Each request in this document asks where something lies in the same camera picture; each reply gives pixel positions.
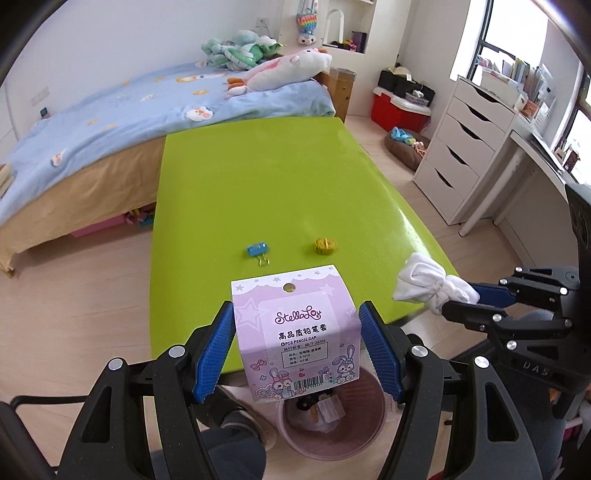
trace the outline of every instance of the teal plush toy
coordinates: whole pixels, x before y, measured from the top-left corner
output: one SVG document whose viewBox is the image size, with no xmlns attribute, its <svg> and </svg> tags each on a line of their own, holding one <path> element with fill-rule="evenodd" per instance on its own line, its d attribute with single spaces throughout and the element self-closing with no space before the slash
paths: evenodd
<svg viewBox="0 0 591 480">
<path fill-rule="evenodd" d="M 231 40 L 222 42 L 213 38 L 201 45 L 207 54 L 207 65 L 227 68 L 234 72 L 250 70 L 261 60 L 275 55 L 281 45 L 275 40 L 259 37 L 250 30 L 239 30 Z"/>
</svg>

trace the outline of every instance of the pink trash bin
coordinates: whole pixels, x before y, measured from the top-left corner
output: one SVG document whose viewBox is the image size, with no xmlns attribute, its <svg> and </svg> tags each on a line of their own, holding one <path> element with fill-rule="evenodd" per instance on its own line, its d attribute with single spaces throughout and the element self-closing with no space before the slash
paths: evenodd
<svg viewBox="0 0 591 480">
<path fill-rule="evenodd" d="M 334 387 L 346 415 L 332 432 L 310 432 L 290 425 L 285 401 L 277 404 L 277 428 L 299 454 L 315 460 L 343 460 L 366 449 L 386 420 L 384 391 L 377 378 L 361 367 L 359 379 Z"/>
</svg>

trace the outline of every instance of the blue gripper pad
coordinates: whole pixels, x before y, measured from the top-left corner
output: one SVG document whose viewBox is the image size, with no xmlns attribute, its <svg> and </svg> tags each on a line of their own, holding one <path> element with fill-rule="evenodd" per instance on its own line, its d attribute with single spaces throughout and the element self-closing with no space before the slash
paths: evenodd
<svg viewBox="0 0 591 480">
<path fill-rule="evenodd" d="M 359 319 L 361 320 L 361 336 L 378 374 L 382 389 L 392 395 L 394 400 L 398 400 L 404 392 L 400 362 L 382 331 L 380 323 L 384 322 L 381 318 L 376 318 L 372 309 L 365 303 L 359 307 Z"/>
<path fill-rule="evenodd" d="M 491 305 L 498 309 L 504 309 L 516 303 L 515 297 L 506 287 L 488 283 L 471 283 L 470 285 L 480 295 L 478 303 L 483 305 Z"/>
<path fill-rule="evenodd" d="M 236 333 L 232 303 L 226 303 L 226 308 L 221 312 L 219 321 L 216 325 L 212 325 L 212 328 L 215 328 L 215 330 L 210 334 L 211 336 L 201 358 L 195 365 L 195 378 L 197 381 L 193 387 L 193 397 L 199 403 L 203 403 L 205 397 L 213 393 L 216 388 L 223 364 L 226 361 Z"/>
</svg>

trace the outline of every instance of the green table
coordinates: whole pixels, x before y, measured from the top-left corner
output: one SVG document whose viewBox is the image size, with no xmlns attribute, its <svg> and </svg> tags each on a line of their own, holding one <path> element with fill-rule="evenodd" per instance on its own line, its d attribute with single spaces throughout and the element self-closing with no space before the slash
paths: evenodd
<svg viewBox="0 0 591 480">
<path fill-rule="evenodd" d="M 321 256 L 314 240 L 336 240 Z M 269 245 L 259 267 L 245 248 Z M 392 300 L 413 251 L 453 267 L 431 233 L 338 118 L 212 125 L 166 140 L 152 243 L 154 356 L 209 325 L 230 281 L 334 264 L 359 306 L 392 321 L 418 308 Z M 224 371 L 242 369 L 234 342 Z"/>
</svg>

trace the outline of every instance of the shoe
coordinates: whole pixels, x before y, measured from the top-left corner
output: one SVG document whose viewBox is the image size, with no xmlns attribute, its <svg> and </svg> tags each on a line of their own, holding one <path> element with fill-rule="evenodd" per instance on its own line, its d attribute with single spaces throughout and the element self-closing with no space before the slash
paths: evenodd
<svg viewBox="0 0 591 480">
<path fill-rule="evenodd" d="M 243 387 L 217 386 L 211 395 L 205 398 L 202 404 L 194 405 L 193 412 L 197 419 L 210 428 L 243 428 L 256 433 L 261 443 L 268 452 L 277 442 L 277 432 L 265 417 L 253 409 L 239 403 L 233 390 L 241 390 Z M 224 421 L 229 414 L 238 413 L 244 417 L 244 423 L 236 415 L 231 415 L 228 421 Z"/>
</svg>

